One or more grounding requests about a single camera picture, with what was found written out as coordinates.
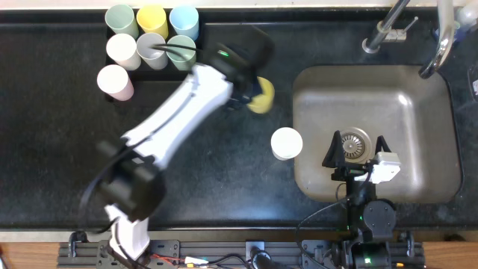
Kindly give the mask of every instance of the sink drain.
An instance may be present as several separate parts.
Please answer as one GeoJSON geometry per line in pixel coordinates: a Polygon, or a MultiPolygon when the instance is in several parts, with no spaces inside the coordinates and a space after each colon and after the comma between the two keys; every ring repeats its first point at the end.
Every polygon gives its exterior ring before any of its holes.
{"type": "Polygon", "coordinates": [[[372,141],[364,131],[356,127],[344,129],[341,139],[346,161],[359,163],[368,158],[372,141]]]}

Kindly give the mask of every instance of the chrome faucet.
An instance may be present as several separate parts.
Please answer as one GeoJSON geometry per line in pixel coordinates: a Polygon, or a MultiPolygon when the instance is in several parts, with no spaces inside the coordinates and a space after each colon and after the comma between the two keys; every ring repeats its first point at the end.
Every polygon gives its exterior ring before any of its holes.
{"type": "MultiPolygon", "coordinates": [[[[406,39],[406,30],[408,30],[410,26],[416,22],[416,17],[415,20],[409,26],[407,26],[405,30],[396,30],[393,33],[393,29],[391,27],[409,2],[410,0],[399,0],[392,7],[390,12],[388,12],[384,20],[376,25],[376,29],[373,31],[370,39],[366,38],[362,42],[362,48],[366,51],[366,53],[377,53],[380,49],[381,43],[390,42],[390,36],[398,36],[398,38],[393,39],[394,42],[403,42],[406,39]]],[[[430,62],[423,65],[418,72],[418,75],[420,75],[421,78],[429,78],[441,67],[441,65],[447,59],[447,56],[451,50],[451,46],[453,45],[453,38],[455,36],[453,2],[451,0],[437,0],[437,8],[438,20],[440,24],[438,47],[430,62]]]]}

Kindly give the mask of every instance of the countertop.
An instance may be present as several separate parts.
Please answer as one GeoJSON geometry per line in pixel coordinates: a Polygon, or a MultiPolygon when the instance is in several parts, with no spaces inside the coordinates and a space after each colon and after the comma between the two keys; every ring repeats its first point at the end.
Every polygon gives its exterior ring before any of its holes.
{"type": "MultiPolygon", "coordinates": [[[[201,10],[204,47],[239,42],[250,24],[272,37],[276,53],[258,74],[273,83],[276,98],[265,115],[220,109],[193,132],[166,172],[167,195],[151,216],[150,229],[291,228],[328,205],[300,191],[294,161],[274,158],[270,136],[292,126],[292,84],[308,67],[429,60],[435,51],[430,34],[435,9],[407,10],[400,17],[399,26],[420,17],[406,42],[385,44],[376,55],[362,51],[362,40],[385,14],[201,10]]],[[[106,33],[102,11],[17,11],[0,19],[0,229],[74,229],[81,193],[104,165],[95,144],[119,137],[155,110],[105,101],[96,75],[105,65],[106,33]]],[[[477,43],[478,34],[470,35],[440,70],[453,101],[462,188],[447,203],[397,204],[399,229],[478,226],[478,104],[468,78],[478,64],[477,43]]],[[[155,98],[167,97],[162,83],[135,82],[135,87],[157,88],[162,97],[155,98]]],[[[99,199],[90,203],[87,218],[90,228],[108,222],[99,199]]],[[[345,229],[345,211],[331,208],[310,226],[345,229]]]]}

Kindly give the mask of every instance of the wooden surface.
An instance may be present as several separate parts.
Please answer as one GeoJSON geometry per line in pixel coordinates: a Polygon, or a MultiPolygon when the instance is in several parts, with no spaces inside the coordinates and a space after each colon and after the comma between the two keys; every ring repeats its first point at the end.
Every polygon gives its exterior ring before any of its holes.
{"type": "MultiPolygon", "coordinates": [[[[58,243],[7,243],[0,247],[11,265],[9,269],[56,268],[58,243]]],[[[478,243],[424,243],[427,269],[478,268],[478,243]]]]}

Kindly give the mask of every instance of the stainless steel sink basin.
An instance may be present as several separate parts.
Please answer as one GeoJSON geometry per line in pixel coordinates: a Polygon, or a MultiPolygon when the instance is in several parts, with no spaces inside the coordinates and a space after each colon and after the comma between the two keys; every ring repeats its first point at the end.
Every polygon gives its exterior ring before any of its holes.
{"type": "MultiPolygon", "coordinates": [[[[294,128],[304,147],[295,158],[295,179],[309,197],[334,201],[340,182],[322,160],[340,130],[348,161],[373,157],[383,135],[399,155],[401,171],[377,185],[377,196],[393,202],[446,202],[461,180],[449,91],[434,74],[424,80],[420,67],[311,67],[294,82],[294,128]]],[[[339,190],[339,197],[345,188],[339,190]]]]}

